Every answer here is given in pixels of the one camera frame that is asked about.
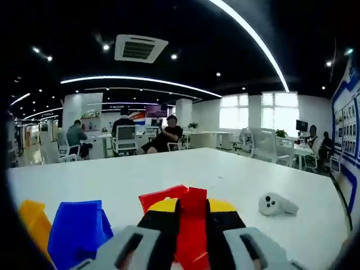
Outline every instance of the blue plastic piece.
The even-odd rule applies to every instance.
[[[62,202],[50,231],[48,252],[58,270],[67,270],[95,259],[97,249],[113,236],[101,200]]]

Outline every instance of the potted plant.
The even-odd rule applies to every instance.
[[[285,138],[287,133],[283,129],[276,129],[276,137]]]
[[[190,129],[195,129],[195,128],[198,128],[198,127],[199,127],[199,124],[197,124],[197,123],[190,123],[190,124],[188,125],[188,127],[189,127]]]

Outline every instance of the black ceiling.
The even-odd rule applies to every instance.
[[[332,96],[348,59],[343,55],[345,50],[349,47],[356,50],[358,46],[355,9],[349,8],[346,1],[225,2],[264,40],[290,90],[303,95]],[[76,90],[91,92],[87,88],[102,88],[104,102],[134,102],[135,97],[136,102],[175,104],[181,98],[176,93],[203,100],[216,98],[183,87],[133,80],[60,84],[62,80],[86,76],[147,77],[219,95],[284,90],[252,37],[209,0],[27,1],[14,5],[7,22],[13,53],[5,52],[9,56],[5,63],[10,89],[6,93],[8,105],[31,93],[10,107],[16,117],[61,107],[60,100],[65,95]],[[115,61],[114,42],[118,34],[160,38],[169,44],[153,64]],[[325,67],[325,62],[334,56],[335,39],[336,62],[332,71]],[[106,52],[102,49],[104,43],[110,44]],[[48,62],[35,53],[33,46],[53,60]],[[170,58],[173,53],[178,59]],[[140,88],[173,94],[139,91]]]

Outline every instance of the ceiling air conditioner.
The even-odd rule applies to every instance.
[[[115,43],[115,60],[154,63],[169,42],[140,35],[118,35]]]

